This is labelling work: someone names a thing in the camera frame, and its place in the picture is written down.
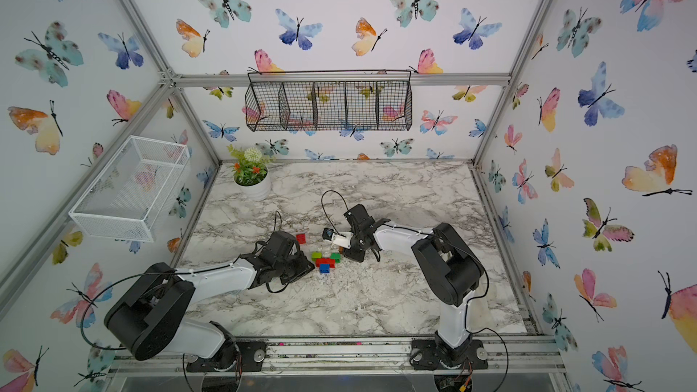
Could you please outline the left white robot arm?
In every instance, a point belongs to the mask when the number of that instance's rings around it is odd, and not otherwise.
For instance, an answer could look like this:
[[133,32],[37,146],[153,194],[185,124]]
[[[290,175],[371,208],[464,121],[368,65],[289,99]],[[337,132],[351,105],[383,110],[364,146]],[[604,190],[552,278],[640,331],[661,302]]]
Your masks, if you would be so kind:
[[269,290],[274,279],[287,288],[313,270],[296,237],[277,230],[235,261],[198,270],[152,265],[108,311],[105,326],[139,361],[180,353],[198,357],[212,370],[230,370],[241,359],[235,337],[215,321],[186,319],[188,308],[227,293]]

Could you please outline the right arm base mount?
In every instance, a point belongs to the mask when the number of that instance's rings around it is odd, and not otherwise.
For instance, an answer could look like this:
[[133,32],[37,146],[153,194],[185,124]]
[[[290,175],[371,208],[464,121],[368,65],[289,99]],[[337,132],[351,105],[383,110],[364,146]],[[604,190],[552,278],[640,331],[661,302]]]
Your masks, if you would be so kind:
[[415,370],[480,370],[488,369],[488,354],[479,339],[467,338],[461,345],[452,348],[439,335],[435,335],[433,339],[411,341],[408,363]]

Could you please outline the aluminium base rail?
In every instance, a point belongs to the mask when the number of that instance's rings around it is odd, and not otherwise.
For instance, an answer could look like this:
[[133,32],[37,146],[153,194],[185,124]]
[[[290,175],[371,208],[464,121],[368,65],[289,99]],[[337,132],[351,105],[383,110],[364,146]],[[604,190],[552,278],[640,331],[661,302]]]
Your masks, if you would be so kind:
[[474,337],[463,360],[447,361],[426,336],[238,339],[245,376],[417,374],[563,374],[555,341],[546,336]]

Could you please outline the green artificial plant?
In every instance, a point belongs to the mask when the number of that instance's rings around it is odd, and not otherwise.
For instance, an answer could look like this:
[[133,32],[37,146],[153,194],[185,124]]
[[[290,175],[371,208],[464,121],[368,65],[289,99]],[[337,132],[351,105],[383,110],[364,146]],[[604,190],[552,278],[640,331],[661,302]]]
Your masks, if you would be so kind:
[[269,174],[268,165],[273,161],[256,147],[246,149],[229,145],[227,150],[234,159],[234,181],[237,185],[250,187],[262,183]]

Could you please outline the white flower pot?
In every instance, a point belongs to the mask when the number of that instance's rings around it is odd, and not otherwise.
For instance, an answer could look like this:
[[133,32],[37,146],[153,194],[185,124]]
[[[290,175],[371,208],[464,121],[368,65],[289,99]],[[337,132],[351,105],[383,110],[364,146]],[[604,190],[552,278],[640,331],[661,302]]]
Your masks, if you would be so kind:
[[241,188],[242,193],[252,201],[263,201],[272,191],[272,181],[270,180],[270,174],[268,172],[264,174],[262,179],[254,184],[243,181],[238,175],[235,175],[234,181]]

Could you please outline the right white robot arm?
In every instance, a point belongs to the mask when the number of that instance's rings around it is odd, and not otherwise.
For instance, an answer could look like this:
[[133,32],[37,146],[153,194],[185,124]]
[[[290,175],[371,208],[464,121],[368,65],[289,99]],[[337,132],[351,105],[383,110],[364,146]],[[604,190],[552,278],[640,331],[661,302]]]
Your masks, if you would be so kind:
[[368,252],[376,259],[382,252],[413,257],[428,288],[439,299],[440,318],[436,337],[448,350],[462,350],[472,341],[468,330],[468,304],[475,298],[486,270],[474,252],[448,223],[432,229],[416,229],[376,220],[358,204],[344,213],[350,225],[343,256],[363,262]]

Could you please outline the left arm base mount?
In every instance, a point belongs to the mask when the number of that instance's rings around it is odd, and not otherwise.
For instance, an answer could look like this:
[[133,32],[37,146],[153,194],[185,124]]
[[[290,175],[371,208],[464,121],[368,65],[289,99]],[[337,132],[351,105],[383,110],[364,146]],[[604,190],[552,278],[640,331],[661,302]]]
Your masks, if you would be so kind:
[[199,358],[184,366],[188,373],[261,372],[267,349],[267,343],[260,340],[224,343],[211,359]]

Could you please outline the white mesh basket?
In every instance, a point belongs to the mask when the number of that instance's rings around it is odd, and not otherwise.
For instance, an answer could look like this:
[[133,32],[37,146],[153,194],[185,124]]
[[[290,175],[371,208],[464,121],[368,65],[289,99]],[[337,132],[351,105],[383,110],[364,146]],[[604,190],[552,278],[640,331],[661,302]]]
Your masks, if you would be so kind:
[[68,212],[83,233],[120,241],[155,241],[154,225],[188,170],[185,143],[132,135]]

